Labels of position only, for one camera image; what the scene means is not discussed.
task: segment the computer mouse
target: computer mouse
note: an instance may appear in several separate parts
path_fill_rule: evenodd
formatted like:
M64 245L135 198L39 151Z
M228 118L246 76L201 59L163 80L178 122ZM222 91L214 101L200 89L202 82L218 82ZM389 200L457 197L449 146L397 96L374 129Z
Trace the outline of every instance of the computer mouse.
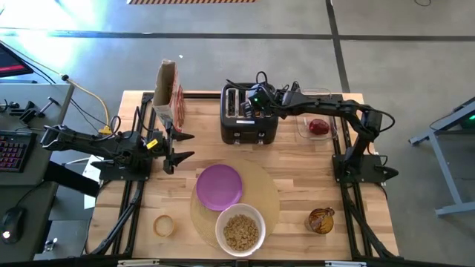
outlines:
M3 243L14 244L22 238L25 213L26 210L21 207L13 207L5 212L0 225Z

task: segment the desk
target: desk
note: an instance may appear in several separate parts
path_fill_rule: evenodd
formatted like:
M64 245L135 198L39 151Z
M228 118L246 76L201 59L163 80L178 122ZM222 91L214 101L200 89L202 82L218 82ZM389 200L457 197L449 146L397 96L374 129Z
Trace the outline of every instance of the desk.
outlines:
M130 129L134 109L140 106L143 91L125 91L119 109L122 130ZM361 94L347 93L345 99L363 102ZM148 107L145 118L149 118ZM271 145L226 145L220 138L219 100L186 99L184 132L195 138L175 143L175 150L195 151L195 155L175 168L174 175L154 161L140 209L133 258L228 259L228 254L207 245L190 219L190 196L204 168L223 159L246 158L263 167L274 179L281 201L279 221L263 246L250 258L261 260L349 260L350 247L339 185L333 178L333 143L313 142L296 131L295 117L280 120ZM155 125L162 126L157 120ZM356 133L351 131L354 141ZM89 231L89 250L96 248L117 221L124 182L111 182L99 195ZM387 249L398 254L390 213L383 192L375 185L361 184L367 222ZM309 233L304 218L314 208L335 209L335 227L327 235ZM161 214L176 222L171 237L157 237L152 225ZM361 232L355 227L358 248L363 251ZM122 247L128 236L125 226Z
M0 100L6 99L8 102L18 102L21 107L24 107L27 101L31 100L39 108L42 108L48 103L48 96L53 97L60 103L60 106L51 105L45 111L45 118L33 119L30 122L30 126L33 128L61 124L65 118L72 94L73 86L70 85L0 85ZM0 113L0 129L13 131L20 127L22 125L17 116L10 116L7 112ZM5 211L12 208L33 185L43 179L51 151L41 148L39 144L41 138L42 133L38 132L35 147L23 173L0 173L0 217L3 217ZM46 182L41 188L37 188L24 199L20 205L27 209L23 236L20 241L13 245L5 245L0 242L0 263L33 259L36 249L41 245L40 242L45 233L45 226L57 188L56 183Z

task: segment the black toaster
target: black toaster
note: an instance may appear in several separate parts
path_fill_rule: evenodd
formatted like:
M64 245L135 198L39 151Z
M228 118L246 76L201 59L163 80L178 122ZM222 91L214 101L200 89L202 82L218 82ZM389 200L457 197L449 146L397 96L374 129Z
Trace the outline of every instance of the black toaster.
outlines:
M274 141L278 117L260 113L246 116L243 103L248 102L255 83L227 84L221 91L221 138L226 144L267 145Z

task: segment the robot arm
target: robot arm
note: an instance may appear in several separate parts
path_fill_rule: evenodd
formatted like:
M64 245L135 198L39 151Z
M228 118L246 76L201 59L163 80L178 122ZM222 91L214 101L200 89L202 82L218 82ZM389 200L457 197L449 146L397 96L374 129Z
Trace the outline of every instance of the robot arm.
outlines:
M163 170L167 174L174 173L174 166L194 154L194 152L175 153L173 140L183 141L194 138L191 134L175 130L171 122L166 123L167 138L163 132L153 130L150 140L145 139L137 131L126 131L115 136L100 137L78 133L65 125L45 126L46 132L41 140L44 149L49 151L74 150L104 157L102 162L93 162L93 166L126 169L136 174L147 170L148 161L164 156Z
M354 146L347 149L341 164L337 164L342 173L357 177L365 165L381 165L378 156L365 159L364 151L381 132L382 115L386 113L353 100L338 101L327 95L304 95L296 82L291 90L268 88L265 82L256 84L252 89L248 101L243 103L246 116L259 116L260 113L264 113L275 114L285 119L287 116L313 113L346 119L358 137ZM361 119L358 117L358 111L361 111ZM384 173L384 180L397 175L397 171L390 168L384 168L379 172Z

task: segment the monitor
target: monitor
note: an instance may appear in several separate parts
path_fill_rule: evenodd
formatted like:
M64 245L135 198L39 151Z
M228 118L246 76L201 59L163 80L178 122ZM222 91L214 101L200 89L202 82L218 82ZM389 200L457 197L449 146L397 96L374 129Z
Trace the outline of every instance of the monitor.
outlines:
M0 44L0 78L33 73L33 70L13 51Z

